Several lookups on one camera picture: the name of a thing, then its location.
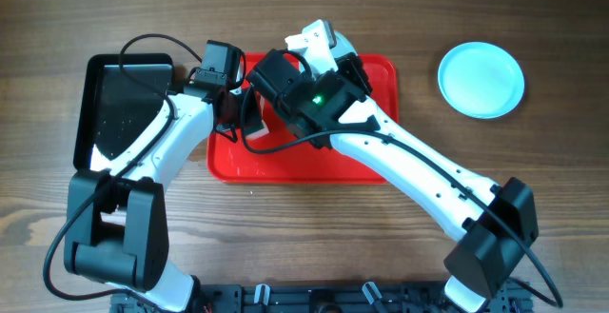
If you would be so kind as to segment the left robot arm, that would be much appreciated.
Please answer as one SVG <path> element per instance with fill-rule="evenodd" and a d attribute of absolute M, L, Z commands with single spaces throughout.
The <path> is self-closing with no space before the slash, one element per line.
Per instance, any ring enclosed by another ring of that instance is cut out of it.
<path fill-rule="evenodd" d="M 215 131 L 224 88 L 206 97 L 165 94 L 143 133 L 106 167 L 69 183 L 63 243 L 67 272 L 107 284 L 160 312 L 207 312 L 200 281 L 168 260 L 165 192 L 191 151 Z"/>

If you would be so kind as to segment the light blue plate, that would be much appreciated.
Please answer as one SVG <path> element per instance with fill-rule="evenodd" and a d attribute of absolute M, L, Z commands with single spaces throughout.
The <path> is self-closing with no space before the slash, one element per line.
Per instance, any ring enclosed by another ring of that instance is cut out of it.
<path fill-rule="evenodd" d="M 343 57 L 349 53 L 354 53 L 355 55 L 358 54 L 353 45 L 344 35 L 335 30 L 334 36 L 336 39 L 336 46 L 332 48 L 330 52 L 335 59 Z"/>
<path fill-rule="evenodd" d="M 470 118 L 490 120 L 513 111 L 525 93 L 518 61 L 486 42 L 466 42 L 441 59 L 437 82 L 450 107 Z"/>

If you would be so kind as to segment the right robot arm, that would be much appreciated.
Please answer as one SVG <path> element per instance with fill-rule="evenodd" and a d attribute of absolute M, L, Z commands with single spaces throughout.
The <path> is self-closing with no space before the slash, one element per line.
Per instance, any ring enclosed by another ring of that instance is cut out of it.
<path fill-rule="evenodd" d="M 374 170 L 410 197 L 456 241 L 444 260 L 446 297 L 477 312 L 493 299 L 539 235 L 531 188 L 516 178 L 500 186 L 426 145 L 373 100 L 353 53 L 319 72 L 309 58 L 281 62 L 271 102 L 299 142 L 331 148 Z"/>

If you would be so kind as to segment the green scouring sponge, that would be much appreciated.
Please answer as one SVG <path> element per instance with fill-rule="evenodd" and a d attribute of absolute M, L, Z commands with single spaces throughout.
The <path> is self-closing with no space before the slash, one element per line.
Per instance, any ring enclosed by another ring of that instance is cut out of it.
<path fill-rule="evenodd" d="M 244 128 L 247 140 L 255 140 L 269 133 L 262 113 L 258 108 L 252 108 L 246 113 Z"/>

